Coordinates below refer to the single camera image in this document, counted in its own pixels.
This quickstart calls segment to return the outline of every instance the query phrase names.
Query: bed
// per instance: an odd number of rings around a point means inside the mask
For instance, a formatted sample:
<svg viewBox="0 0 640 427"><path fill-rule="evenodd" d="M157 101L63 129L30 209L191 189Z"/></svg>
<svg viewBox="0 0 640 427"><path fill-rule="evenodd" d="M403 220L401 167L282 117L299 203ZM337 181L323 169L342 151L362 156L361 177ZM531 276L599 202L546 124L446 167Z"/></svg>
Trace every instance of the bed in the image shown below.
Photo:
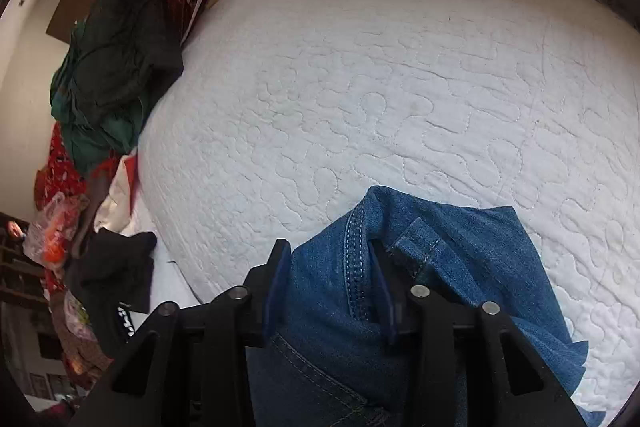
<svg viewBox="0 0 640 427"><path fill-rule="evenodd" d="M207 300L373 184L512 205L574 340L574 401L640 377L640 36L593 0L222 0L140 140L159 235Z"/></svg>

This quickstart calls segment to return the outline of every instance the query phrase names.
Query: mattress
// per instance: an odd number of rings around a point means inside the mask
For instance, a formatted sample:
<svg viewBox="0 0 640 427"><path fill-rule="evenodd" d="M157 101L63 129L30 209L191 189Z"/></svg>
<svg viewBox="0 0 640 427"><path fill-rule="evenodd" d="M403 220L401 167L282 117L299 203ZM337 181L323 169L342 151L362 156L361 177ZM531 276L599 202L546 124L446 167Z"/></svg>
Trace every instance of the mattress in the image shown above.
<svg viewBox="0 0 640 427"><path fill-rule="evenodd" d="M222 0L140 142L203 299L373 184L512 205L607 421L640 378L640 36L593 0Z"/></svg>

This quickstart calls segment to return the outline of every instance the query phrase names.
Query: jeans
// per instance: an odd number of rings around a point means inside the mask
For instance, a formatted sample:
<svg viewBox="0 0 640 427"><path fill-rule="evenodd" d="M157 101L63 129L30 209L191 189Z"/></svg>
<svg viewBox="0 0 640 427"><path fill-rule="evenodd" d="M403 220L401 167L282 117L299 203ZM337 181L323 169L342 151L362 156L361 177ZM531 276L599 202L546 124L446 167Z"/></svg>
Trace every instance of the jeans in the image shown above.
<svg viewBox="0 0 640 427"><path fill-rule="evenodd" d="M453 291L473 307L500 304L567 393L576 389L587 342L572 343L513 208L459 208L376 186L293 252L282 323L266 348L247 349L259 427L401 424L417 355L385 352L372 302L371 239L382 241L415 283ZM464 396L463 381L459 387ZM604 418L581 412L590 427Z"/></svg>

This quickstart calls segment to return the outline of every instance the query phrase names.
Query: silver bolt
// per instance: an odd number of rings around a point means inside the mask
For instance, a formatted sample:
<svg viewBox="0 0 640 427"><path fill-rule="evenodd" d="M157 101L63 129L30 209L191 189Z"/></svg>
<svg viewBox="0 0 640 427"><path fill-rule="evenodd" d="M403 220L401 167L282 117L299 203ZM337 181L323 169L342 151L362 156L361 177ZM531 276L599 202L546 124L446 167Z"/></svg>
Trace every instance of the silver bolt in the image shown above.
<svg viewBox="0 0 640 427"><path fill-rule="evenodd" d="M249 295L249 290L245 286L233 286L226 292L233 300L244 299Z"/></svg>
<svg viewBox="0 0 640 427"><path fill-rule="evenodd" d="M178 304L176 304L175 302L170 302L170 301L163 302L158 307L158 313L163 315L164 317L173 315L177 311L178 311Z"/></svg>
<svg viewBox="0 0 640 427"><path fill-rule="evenodd" d="M428 297L430 293L431 291L427 288L427 286L423 286L421 284L411 286L411 295L419 299Z"/></svg>
<svg viewBox="0 0 640 427"><path fill-rule="evenodd" d="M500 306L498 306L498 304L493 301L483 302L482 309L489 315L497 315L498 313L500 313Z"/></svg>

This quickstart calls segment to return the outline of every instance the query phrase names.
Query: white mattress cover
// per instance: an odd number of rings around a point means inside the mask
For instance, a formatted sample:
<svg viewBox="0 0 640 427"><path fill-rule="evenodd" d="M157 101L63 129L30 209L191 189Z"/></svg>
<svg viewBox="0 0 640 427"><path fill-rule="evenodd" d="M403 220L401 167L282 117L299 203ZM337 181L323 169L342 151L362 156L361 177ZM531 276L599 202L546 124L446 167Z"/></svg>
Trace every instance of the white mattress cover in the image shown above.
<svg viewBox="0 0 640 427"><path fill-rule="evenodd" d="M146 203L210 299L372 184L511 204L574 340L574 400L640 378L640 37L593 0L222 0L140 142Z"/></svg>

